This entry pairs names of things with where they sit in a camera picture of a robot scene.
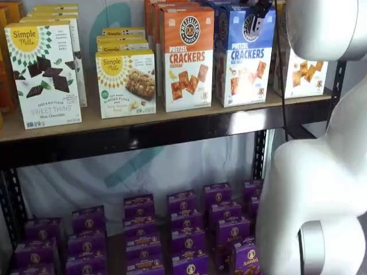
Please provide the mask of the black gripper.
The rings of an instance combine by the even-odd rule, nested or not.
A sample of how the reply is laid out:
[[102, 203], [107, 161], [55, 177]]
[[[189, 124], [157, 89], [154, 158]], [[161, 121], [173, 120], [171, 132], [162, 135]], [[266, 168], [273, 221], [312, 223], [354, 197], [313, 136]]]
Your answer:
[[256, 16], [252, 17], [251, 32], [257, 33], [262, 28], [265, 16], [272, 7], [272, 1], [269, 0], [248, 0], [247, 4], [253, 9]]

